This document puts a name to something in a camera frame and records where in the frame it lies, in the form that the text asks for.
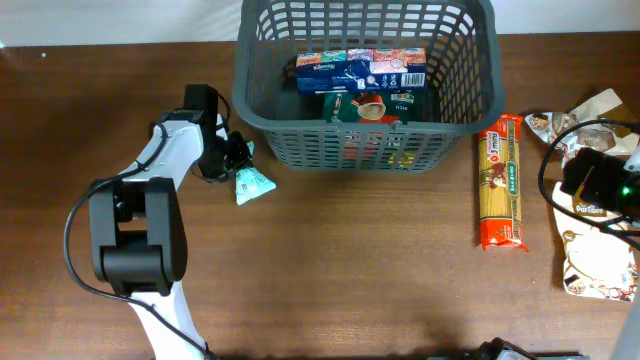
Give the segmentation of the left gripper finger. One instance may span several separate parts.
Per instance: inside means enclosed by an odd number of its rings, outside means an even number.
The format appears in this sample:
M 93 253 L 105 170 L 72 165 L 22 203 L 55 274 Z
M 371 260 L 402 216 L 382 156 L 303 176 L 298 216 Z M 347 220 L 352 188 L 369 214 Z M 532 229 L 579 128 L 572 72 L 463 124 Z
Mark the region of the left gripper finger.
M 227 156 L 224 170 L 227 174 L 232 174 L 251 166 L 252 155 L 250 153 L 234 153 Z
M 250 150 L 242 134 L 233 131 L 228 135 L 228 155 L 229 156 L 249 156 Z

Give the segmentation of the light teal snack packet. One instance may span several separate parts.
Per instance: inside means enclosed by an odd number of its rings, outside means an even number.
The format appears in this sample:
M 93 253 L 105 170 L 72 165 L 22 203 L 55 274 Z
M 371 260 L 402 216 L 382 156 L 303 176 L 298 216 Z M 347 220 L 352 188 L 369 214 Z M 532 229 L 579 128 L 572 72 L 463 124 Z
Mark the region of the light teal snack packet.
M 276 184 L 258 171 L 253 164 L 254 143 L 248 142 L 240 147 L 240 163 L 236 166 L 236 203 L 243 205 L 266 193 L 275 190 Z

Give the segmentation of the Kleenex tissue multipack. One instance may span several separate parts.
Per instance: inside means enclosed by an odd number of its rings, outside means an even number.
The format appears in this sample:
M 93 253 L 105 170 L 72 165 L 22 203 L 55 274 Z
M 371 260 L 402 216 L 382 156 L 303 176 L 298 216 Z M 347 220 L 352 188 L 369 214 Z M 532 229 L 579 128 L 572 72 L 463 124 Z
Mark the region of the Kleenex tissue multipack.
M 396 92 L 425 87 L 424 48 L 352 48 L 299 54 L 295 77 L 301 94 Z

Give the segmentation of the green Nescafe coffee bag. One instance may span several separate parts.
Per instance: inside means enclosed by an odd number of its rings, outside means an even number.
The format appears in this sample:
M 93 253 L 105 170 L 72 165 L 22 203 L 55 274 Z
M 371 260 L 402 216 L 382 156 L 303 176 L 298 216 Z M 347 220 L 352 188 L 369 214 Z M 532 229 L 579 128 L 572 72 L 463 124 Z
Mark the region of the green Nescafe coffee bag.
M 368 125 L 406 124 L 418 121 L 421 99 L 414 91 L 392 93 L 329 93 L 325 95 L 322 118 L 328 123 L 361 123 Z M 345 135 L 344 158 L 356 160 L 359 156 L 359 134 Z M 382 145 L 384 134 L 373 132 L 365 136 L 363 160 L 374 157 Z

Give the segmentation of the cream Pantree pouch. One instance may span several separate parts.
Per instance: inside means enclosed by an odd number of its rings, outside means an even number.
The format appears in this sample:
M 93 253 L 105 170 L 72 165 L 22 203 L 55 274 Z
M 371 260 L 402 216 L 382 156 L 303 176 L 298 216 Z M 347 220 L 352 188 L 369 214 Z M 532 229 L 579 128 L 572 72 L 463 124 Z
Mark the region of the cream Pantree pouch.
M 580 297 L 633 301 L 638 273 L 632 248 L 557 209 L 553 213 L 565 253 L 565 291 Z

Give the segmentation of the brown white snack bag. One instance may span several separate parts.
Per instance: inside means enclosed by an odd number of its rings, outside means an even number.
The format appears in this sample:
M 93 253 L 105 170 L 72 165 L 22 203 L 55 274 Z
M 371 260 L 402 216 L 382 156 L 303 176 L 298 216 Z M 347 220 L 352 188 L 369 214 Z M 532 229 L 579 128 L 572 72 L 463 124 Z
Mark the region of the brown white snack bag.
M 597 119 L 638 123 L 634 115 L 613 89 L 591 97 L 568 113 L 538 112 L 525 117 L 525 122 L 543 142 L 551 144 L 569 128 Z M 611 124 L 589 125 L 572 131 L 556 146 L 564 167 L 582 148 L 591 148 L 612 156 L 630 156 L 639 145 L 639 135 L 626 127 Z

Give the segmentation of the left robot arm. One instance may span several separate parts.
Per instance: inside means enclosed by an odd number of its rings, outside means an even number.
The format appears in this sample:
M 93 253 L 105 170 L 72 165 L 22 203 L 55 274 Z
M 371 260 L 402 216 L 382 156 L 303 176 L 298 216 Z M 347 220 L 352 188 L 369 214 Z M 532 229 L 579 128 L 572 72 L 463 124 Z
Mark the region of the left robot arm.
M 95 276 L 111 287 L 109 297 L 132 307 L 158 359 L 215 356 L 184 294 L 188 245 L 177 191 L 193 169 L 222 183 L 250 164 L 242 136 L 218 111 L 225 102 L 207 84 L 186 86 L 182 106 L 161 115 L 134 162 L 90 189 Z

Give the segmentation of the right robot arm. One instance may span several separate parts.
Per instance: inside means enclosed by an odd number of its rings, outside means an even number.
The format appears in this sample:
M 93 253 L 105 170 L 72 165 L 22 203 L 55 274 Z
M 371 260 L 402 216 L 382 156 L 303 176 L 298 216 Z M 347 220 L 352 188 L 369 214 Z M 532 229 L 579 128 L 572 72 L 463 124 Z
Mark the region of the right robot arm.
M 563 175 L 563 191 L 613 212 L 617 216 L 615 220 L 633 225 L 638 230 L 614 230 L 611 227 L 613 220 L 605 224 L 580 215 L 577 215 L 578 219 L 623 240 L 639 253 L 639 147 L 627 160 L 590 148 L 581 149 L 574 159 L 567 162 Z M 611 359 L 639 360 L 639 285 Z

